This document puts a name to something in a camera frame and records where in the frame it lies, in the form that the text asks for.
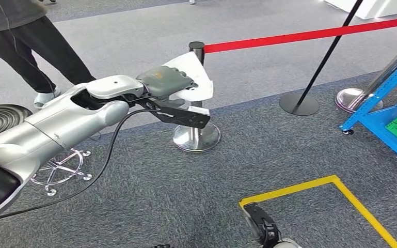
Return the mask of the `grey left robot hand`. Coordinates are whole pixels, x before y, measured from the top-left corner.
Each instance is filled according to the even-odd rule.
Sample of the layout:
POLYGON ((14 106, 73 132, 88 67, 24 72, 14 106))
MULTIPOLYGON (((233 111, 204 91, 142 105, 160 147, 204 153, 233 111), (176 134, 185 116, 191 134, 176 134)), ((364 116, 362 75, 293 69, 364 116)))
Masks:
POLYGON ((145 90, 145 96, 167 99, 185 89, 197 88, 198 84, 183 71, 174 67, 159 66, 136 77, 145 90))

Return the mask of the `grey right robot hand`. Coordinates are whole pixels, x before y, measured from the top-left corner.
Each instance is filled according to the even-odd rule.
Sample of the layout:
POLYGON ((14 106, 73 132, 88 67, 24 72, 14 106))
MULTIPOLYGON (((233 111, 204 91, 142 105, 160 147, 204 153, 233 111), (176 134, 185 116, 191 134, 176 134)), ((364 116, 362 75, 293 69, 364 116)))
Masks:
POLYGON ((290 238, 283 238, 273 248, 301 248, 301 246, 290 238))

